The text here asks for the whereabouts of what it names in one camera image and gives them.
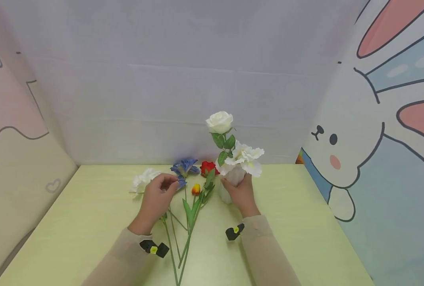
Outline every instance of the pink cheek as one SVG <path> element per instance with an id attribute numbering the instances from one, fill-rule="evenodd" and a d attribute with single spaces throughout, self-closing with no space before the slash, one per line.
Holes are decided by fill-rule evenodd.
<path id="1" fill-rule="evenodd" d="M 333 168 L 335 168 L 336 170 L 341 169 L 341 162 L 339 161 L 339 159 L 332 155 L 330 156 L 330 164 L 333 166 Z"/>

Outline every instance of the light green table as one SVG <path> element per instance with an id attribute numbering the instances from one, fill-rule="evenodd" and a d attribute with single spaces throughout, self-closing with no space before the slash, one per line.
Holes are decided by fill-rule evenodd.
<path id="1" fill-rule="evenodd" d="M 2 275 L 0 286 L 80 285 L 137 214 L 140 200 L 131 199 L 128 189 L 134 175 L 147 167 L 80 167 Z M 151 167 L 169 171 L 169 166 Z M 204 178 L 187 181 L 192 201 L 193 183 Z M 260 210 L 303 286 L 374 285 L 304 166 L 265 165 L 254 188 Z M 183 221 L 184 197 L 177 193 L 171 205 Z M 239 239 L 228 242 L 224 234 L 239 221 L 236 209 L 214 194 L 198 217 L 182 285 L 252 285 Z M 183 245 L 186 232 L 178 223 L 175 229 Z M 154 240 L 167 244 L 161 223 Z M 144 273 L 140 285 L 175 285 L 169 255 L 150 255 Z"/>

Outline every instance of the red rose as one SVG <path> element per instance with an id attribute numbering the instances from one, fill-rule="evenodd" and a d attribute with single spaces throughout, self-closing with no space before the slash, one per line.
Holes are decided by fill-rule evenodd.
<path id="1" fill-rule="evenodd" d="M 201 176 L 204 177 L 204 178 L 207 177 L 206 171 L 207 172 L 210 172 L 210 171 L 212 171 L 212 169 L 215 169 L 215 174 L 216 175 L 219 175 L 220 174 L 220 172 L 217 170 L 217 168 L 215 168 L 214 162 L 204 161 L 201 164 L 200 169 L 201 169 Z"/>

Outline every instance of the left hand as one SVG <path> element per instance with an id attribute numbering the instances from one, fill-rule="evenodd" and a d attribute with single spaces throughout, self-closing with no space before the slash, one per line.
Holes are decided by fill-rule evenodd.
<path id="1" fill-rule="evenodd" d="M 145 188 L 141 208 L 128 229 L 138 235 L 149 235 L 153 226 L 169 208 L 179 188 L 178 178 L 170 174 L 156 176 Z"/>

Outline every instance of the blue iris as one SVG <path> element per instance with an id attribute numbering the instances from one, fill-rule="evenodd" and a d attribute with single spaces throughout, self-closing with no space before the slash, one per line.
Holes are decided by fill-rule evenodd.
<path id="1" fill-rule="evenodd" d="M 197 166 L 194 166 L 194 163 L 196 163 L 196 159 L 183 159 L 180 161 L 175 162 L 172 167 L 171 171 L 173 171 L 177 178 L 179 178 L 179 189 L 182 189 L 186 185 L 185 178 L 188 176 L 189 172 L 199 174 L 200 170 Z"/>
<path id="2" fill-rule="evenodd" d="M 185 186 L 186 186 L 185 179 L 183 177 L 179 177 L 179 188 L 178 188 L 178 190 L 182 189 Z"/>

